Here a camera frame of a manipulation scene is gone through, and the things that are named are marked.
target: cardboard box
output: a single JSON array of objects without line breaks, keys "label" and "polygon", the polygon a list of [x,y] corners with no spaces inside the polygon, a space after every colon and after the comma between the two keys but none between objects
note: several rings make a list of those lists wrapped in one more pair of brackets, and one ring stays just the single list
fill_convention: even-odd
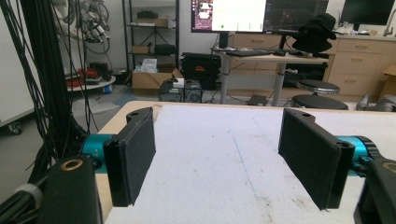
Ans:
[{"label": "cardboard box", "polygon": [[396,65],[389,66],[383,73],[388,76],[388,79],[379,95],[379,99],[388,94],[396,95]]},{"label": "cardboard box", "polygon": [[172,73],[132,73],[132,88],[137,94],[159,94],[161,85],[169,78],[183,78],[183,75],[175,69]]},{"label": "cardboard box", "polygon": [[168,19],[136,18],[135,22],[137,22],[137,24],[154,23],[155,26],[168,27]]},{"label": "cardboard box", "polygon": [[149,53],[149,47],[142,45],[134,45],[132,46],[132,53]]}]

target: black stool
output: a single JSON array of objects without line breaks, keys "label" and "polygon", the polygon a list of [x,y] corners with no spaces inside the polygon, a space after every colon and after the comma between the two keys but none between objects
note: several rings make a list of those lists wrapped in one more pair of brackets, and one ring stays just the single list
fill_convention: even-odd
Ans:
[{"label": "black stool", "polygon": [[306,91],[312,91],[313,94],[293,96],[291,103],[294,107],[348,110],[348,106],[343,102],[318,95],[318,93],[336,94],[340,92],[340,88],[332,83],[305,79],[298,81],[297,87]]}]

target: white wall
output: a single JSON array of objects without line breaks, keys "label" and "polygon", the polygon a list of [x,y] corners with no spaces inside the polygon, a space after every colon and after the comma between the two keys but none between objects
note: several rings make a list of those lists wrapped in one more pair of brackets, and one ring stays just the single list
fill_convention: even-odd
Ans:
[{"label": "white wall", "polygon": [[[147,3],[152,4],[163,4],[174,2],[174,0],[146,0]],[[338,21],[339,14],[342,11],[345,0],[330,0],[327,12],[332,14]],[[126,67],[126,59],[125,59],[125,49],[124,49],[124,33],[123,33],[123,23],[122,23],[122,3],[121,0],[105,0],[105,5],[107,6],[110,19],[110,31],[108,35],[111,36],[111,49],[108,53],[109,58],[113,64],[114,68],[122,68]],[[217,35],[214,34],[197,34],[191,33],[191,11],[190,11],[191,3],[190,0],[180,0],[180,53],[182,52],[197,52],[197,53],[209,53],[210,47],[216,41]],[[155,10],[161,11],[161,7],[156,7]],[[390,27],[395,27],[396,32],[396,18],[394,18]],[[369,26],[369,25],[361,25],[362,29],[372,29],[377,30],[379,35],[382,35],[385,30],[385,26]],[[92,56],[90,60],[92,61],[106,61],[106,57],[104,56]]]}]

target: gray floor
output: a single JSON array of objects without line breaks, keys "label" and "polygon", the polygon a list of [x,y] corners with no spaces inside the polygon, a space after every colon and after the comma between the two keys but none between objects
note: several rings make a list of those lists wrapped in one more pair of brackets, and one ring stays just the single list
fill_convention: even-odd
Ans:
[{"label": "gray floor", "polygon": [[[84,107],[81,94],[70,94],[74,100],[74,116],[77,122],[87,130]],[[102,90],[89,91],[89,99],[94,122],[90,124],[91,133],[97,133],[127,102],[135,100],[158,101],[156,96],[137,96],[131,87],[113,85],[111,94],[104,94]],[[232,105],[246,105],[247,97],[228,97],[227,103]],[[219,91],[206,91],[204,103],[218,104]],[[288,105],[288,101],[281,101],[279,105]],[[35,160],[35,155],[42,145],[42,140],[35,126],[33,116],[19,120],[23,128],[20,135],[11,134],[7,126],[0,128],[0,203],[11,196],[18,186],[26,183],[32,171],[29,168]]]}]

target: black bag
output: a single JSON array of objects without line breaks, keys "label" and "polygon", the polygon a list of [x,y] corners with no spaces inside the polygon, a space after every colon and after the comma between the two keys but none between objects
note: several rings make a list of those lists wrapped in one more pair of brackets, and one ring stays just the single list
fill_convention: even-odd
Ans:
[{"label": "black bag", "polygon": [[154,47],[154,51],[158,55],[171,55],[176,52],[175,45],[161,44]]}]

